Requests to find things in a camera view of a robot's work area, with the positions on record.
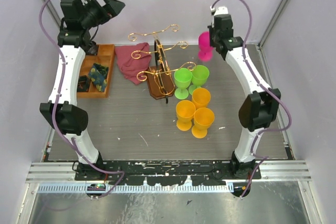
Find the pink wine glass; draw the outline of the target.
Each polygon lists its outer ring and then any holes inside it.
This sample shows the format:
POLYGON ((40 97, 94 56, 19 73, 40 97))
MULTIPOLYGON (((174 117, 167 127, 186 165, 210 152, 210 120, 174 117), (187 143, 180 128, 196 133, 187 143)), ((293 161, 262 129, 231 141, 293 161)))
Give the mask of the pink wine glass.
POLYGON ((205 31, 198 37, 198 58, 201 61, 210 61, 213 57, 213 47, 210 46, 209 32, 205 31))

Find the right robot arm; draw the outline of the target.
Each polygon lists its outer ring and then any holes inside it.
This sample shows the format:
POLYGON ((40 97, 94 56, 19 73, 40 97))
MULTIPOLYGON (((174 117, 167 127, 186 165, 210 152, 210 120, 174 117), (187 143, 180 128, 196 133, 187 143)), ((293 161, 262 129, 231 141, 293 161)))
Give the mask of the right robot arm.
POLYGON ((232 153, 229 170, 237 179, 246 178, 255 168, 255 151, 264 131, 276 119, 281 93, 264 81, 251 61, 243 39, 234 36, 230 14, 213 14, 208 28, 210 46, 234 71, 245 94, 238 111, 242 132, 232 153))

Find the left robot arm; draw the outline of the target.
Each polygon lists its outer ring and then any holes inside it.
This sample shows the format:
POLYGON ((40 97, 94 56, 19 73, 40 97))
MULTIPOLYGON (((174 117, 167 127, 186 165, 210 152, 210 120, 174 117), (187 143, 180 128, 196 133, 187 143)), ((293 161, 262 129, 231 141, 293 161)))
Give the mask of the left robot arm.
POLYGON ((105 178, 108 171, 89 136, 88 113, 77 106, 80 68, 91 43, 90 29, 107 23, 125 7, 118 0, 103 1, 104 5, 97 0, 60 0, 64 16, 57 39, 46 34, 58 50, 58 68, 48 101, 39 106, 49 125, 77 153, 77 173, 93 180, 105 178))

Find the gold wire wine glass rack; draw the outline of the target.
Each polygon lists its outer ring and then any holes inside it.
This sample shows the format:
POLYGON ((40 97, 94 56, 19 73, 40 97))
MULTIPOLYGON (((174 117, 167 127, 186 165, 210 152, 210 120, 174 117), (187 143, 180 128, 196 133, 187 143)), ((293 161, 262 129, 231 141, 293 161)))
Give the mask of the gold wire wine glass rack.
POLYGON ((145 55, 154 55, 155 66, 148 67, 146 70, 142 70, 137 73, 137 80, 140 82, 146 82, 149 88, 150 96, 156 100, 164 99, 165 103, 169 102, 169 98, 174 95, 176 85, 173 80, 173 72, 176 69, 171 69, 167 62, 166 51, 179 46, 181 49, 186 49, 188 43, 186 41, 179 41, 169 48, 165 48, 164 45, 160 42, 158 37, 159 33, 163 33, 166 30, 171 29, 173 32, 179 31, 180 27, 178 24, 171 24, 168 27, 159 30, 153 31, 147 34, 141 33, 130 33, 128 35, 129 41, 136 41, 139 36, 148 36, 152 35, 154 38, 154 50, 145 51, 145 50, 135 50, 131 53, 131 57, 134 60, 139 60, 145 55))

